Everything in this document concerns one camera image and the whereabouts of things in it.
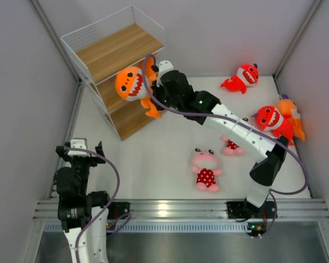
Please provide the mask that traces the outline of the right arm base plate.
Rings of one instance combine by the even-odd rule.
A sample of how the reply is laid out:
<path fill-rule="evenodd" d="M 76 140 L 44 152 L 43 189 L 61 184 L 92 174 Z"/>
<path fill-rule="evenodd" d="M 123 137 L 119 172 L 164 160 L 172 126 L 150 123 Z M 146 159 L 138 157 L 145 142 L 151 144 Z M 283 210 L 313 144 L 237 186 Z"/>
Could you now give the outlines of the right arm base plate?
<path fill-rule="evenodd" d="M 266 201 L 261 207 L 244 201 L 227 202 L 228 218 L 236 222 L 261 219 L 261 222 L 248 222 L 247 234 L 251 238 L 262 238 L 273 227 L 278 217 L 275 201 Z"/>

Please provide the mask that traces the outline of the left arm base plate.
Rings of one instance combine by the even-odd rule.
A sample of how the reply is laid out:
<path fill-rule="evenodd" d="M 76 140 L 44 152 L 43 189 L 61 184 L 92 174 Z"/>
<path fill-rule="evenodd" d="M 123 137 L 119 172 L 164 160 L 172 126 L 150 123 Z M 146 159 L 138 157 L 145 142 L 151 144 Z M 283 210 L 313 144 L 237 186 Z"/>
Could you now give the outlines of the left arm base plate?
<path fill-rule="evenodd" d="M 117 220 L 120 216 L 130 211 L 129 202 L 113 202 L 109 206 L 109 214 L 107 216 L 106 229 L 113 231 L 116 225 L 111 226 L 111 224 Z"/>

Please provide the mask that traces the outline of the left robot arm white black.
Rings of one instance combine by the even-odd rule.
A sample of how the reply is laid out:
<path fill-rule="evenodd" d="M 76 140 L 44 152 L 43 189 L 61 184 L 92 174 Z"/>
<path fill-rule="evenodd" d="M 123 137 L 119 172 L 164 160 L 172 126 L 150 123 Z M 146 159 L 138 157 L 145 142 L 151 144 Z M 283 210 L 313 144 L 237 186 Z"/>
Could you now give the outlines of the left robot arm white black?
<path fill-rule="evenodd" d="M 107 262 L 106 220 L 113 212 L 106 191 L 87 193 L 91 167 L 104 161 L 86 152 L 86 139 L 58 146 L 60 158 L 70 163 L 54 174 L 58 193 L 58 219 L 67 239 L 72 262 Z"/>

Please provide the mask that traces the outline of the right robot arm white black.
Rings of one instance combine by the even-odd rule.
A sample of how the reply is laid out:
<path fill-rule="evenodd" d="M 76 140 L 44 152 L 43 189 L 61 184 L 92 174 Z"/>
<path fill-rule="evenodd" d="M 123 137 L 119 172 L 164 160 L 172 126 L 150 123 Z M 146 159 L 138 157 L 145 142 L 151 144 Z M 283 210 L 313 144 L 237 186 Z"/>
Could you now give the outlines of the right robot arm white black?
<path fill-rule="evenodd" d="M 271 138 L 238 118 L 213 94 L 193 90 L 186 75 L 178 70 L 155 68 L 155 72 L 157 81 L 151 85 L 151 99 L 156 106 L 226 136 L 254 159 L 245 211 L 253 218 L 264 213 L 264 203 L 285 161 L 288 140 Z"/>

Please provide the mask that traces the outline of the orange shark plush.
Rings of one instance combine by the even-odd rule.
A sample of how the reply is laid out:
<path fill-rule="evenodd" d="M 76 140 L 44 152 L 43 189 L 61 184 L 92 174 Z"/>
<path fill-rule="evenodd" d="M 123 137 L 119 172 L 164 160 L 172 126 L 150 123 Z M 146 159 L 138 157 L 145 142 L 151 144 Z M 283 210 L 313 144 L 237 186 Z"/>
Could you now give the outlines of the orange shark plush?
<path fill-rule="evenodd" d="M 302 120 L 299 107 L 291 100 L 288 95 L 279 95 L 280 100 L 276 103 L 276 108 L 291 123 L 294 136 L 305 141 L 305 132 L 302 126 Z"/>
<path fill-rule="evenodd" d="M 156 65 L 154 62 L 154 59 L 152 57 L 148 58 L 146 63 L 144 63 L 144 60 L 141 60 L 138 63 L 138 67 L 140 69 L 143 68 L 143 65 L 145 65 L 145 75 L 148 78 L 149 81 L 153 82 L 157 80 L 157 72 L 155 72 L 151 67 Z"/>
<path fill-rule="evenodd" d="M 156 106 L 151 102 L 151 97 L 145 88 L 145 84 L 151 87 L 151 81 L 143 76 L 143 71 L 137 66 L 123 69 L 116 75 L 115 89 L 117 94 L 125 101 L 139 100 L 143 108 L 147 109 L 145 114 L 156 119 L 162 118 Z"/>

